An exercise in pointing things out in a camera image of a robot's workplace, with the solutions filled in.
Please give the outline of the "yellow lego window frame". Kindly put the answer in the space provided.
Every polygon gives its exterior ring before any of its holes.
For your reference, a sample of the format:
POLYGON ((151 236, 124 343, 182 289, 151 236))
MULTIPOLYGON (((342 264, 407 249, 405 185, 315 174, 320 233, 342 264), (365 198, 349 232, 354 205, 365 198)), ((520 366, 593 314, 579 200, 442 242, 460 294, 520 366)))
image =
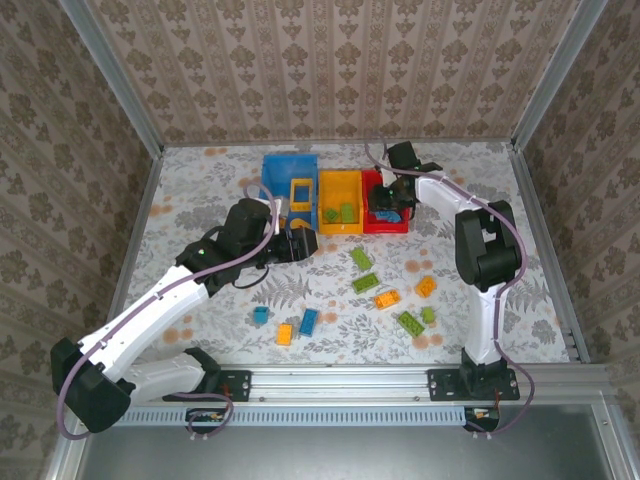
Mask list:
POLYGON ((290 183, 290 208, 294 212, 310 212, 315 183, 312 178, 293 178, 290 183))

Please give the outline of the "red plastic bin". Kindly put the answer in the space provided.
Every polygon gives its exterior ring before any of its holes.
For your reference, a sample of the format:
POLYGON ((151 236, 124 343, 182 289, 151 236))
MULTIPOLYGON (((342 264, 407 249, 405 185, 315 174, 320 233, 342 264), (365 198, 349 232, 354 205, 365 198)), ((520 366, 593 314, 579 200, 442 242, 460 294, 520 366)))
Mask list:
POLYGON ((385 219, 378 219, 373 210, 370 209, 368 195, 373 187, 382 184, 382 176, 376 170, 362 170, 362 202, 363 202, 363 232, 365 234, 406 234, 409 231, 409 208, 398 210, 399 222, 390 222, 385 219))

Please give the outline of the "blue plastic bin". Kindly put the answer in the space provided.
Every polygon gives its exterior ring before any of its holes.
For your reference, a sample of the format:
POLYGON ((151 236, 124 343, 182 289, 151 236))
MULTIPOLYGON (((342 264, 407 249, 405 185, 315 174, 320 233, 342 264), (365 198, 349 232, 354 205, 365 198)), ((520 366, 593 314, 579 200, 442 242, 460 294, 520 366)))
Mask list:
POLYGON ((274 197, 281 197, 285 205, 283 215, 290 222, 294 218, 308 221, 318 230, 318 156, 316 154, 269 154, 262 163, 261 181, 274 197), (312 178, 315 183, 313 209, 310 212, 294 212, 290 208, 290 183, 293 178, 312 178))

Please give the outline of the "yellow plastic bin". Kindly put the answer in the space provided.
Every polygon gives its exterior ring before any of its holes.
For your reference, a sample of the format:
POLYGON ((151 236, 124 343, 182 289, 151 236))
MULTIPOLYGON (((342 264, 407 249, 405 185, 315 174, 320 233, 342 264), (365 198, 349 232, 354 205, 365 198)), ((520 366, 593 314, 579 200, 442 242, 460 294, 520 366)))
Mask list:
POLYGON ((322 235, 360 235, 363 233, 363 202, 360 170, 320 170, 318 190, 318 228, 322 235), (333 208, 340 213, 342 203, 351 203, 355 223, 346 224, 340 220, 327 223, 323 213, 333 208))

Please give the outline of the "floral patterned table cover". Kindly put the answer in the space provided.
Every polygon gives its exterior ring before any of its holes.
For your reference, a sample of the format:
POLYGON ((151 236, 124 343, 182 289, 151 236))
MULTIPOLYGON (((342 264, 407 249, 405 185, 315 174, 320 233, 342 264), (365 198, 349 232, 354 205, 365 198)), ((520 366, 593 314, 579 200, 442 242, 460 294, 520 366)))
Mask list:
MULTIPOLYGON (((529 256, 524 277, 505 302, 500 343, 520 363, 568 360, 549 287, 505 142, 416 143, 422 162, 435 162, 470 193, 507 201, 529 256)), ((252 189, 268 154, 288 145, 174 147, 163 168, 144 229, 127 298, 137 300, 173 264, 184 247, 224 222, 229 208, 252 189)), ((457 275, 454 226, 431 207, 417 208, 400 235, 332 235, 318 240, 309 259, 274 265, 268 274, 245 270, 237 283, 176 320, 140 355, 143 363, 199 347, 222 364, 430 364, 456 363, 469 331, 469 290, 457 275), (373 266, 360 271, 349 252, 362 248, 373 266), (380 284, 356 294, 352 281, 375 273, 380 284), (415 286, 432 276, 436 290, 421 298, 415 286), (374 297, 399 292, 398 304, 378 310, 374 297), (269 308, 264 325, 253 321, 257 306, 269 308), (426 325, 421 310, 432 307, 426 325), (306 309, 319 312, 311 337, 299 326, 306 309), (411 337, 397 322, 407 311, 423 326, 411 337), (290 346, 276 344, 280 324, 293 326, 290 346)))

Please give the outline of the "aluminium mounting beam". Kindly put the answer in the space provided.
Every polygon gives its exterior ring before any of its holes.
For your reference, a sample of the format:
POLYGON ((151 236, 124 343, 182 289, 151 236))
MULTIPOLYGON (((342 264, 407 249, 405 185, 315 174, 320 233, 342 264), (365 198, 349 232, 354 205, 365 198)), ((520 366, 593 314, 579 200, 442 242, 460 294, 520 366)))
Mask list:
MULTIPOLYGON (((252 372, 248 403, 258 405, 410 405, 430 402, 432 370, 424 365, 238 365, 252 372)), ((602 365, 529 364, 534 405, 591 404, 615 396, 602 365)))

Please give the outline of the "grey metal base panel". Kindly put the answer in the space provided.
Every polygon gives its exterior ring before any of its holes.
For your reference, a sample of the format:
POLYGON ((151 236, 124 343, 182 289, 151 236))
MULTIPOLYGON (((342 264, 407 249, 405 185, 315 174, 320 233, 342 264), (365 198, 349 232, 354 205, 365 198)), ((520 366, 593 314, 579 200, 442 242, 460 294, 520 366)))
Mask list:
POLYGON ((119 427, 60 440, 45 480, 640 480, 618 408, 539 405, 503 433, 460 427, 119 427))

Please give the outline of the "aluminium side rail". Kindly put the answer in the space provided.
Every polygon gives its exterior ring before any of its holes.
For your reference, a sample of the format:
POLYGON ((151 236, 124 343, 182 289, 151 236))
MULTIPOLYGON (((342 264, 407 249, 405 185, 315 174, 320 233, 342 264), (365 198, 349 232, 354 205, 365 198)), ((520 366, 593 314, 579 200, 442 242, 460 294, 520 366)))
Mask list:
POLYGON ((144 235, 144 229, 153 204, 153 198, 159 184, 159 179, 163 168, 163 160, 164 149, 161 149, 160 154, 153 159, 151 164, 149 176, 145 184, 143 195, 141 197, 137 216, 131 231, 129 244, 126 250, 122 267, 120 269, 118 282, 116 284, 110 309, 106 318, 107 324, 114 320, 124 310, 124 304, 127 298, 129 284, 133 275, 138 252, 144 235))
POLYGON ((514 147, 510 153, 510 161, 561 326, 569 360, 573 363, 589 364, 591 358, 588 348, 522 151, 514 147))

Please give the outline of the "aluminium frame post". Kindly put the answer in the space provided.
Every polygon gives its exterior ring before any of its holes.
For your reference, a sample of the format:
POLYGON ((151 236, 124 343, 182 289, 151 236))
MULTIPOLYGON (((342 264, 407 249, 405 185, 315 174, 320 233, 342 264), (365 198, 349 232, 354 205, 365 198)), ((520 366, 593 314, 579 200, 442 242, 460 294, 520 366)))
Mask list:
POLYGON ((511 136, 516 151, 523 150, 531 140, 607 3, 608 0, 580 0, 511 136))
POLYGON ((92 59, 113 91, 139 139, 153 160, 162 156, 164 142, 115 55, 86 0, 59 0, 92 59))

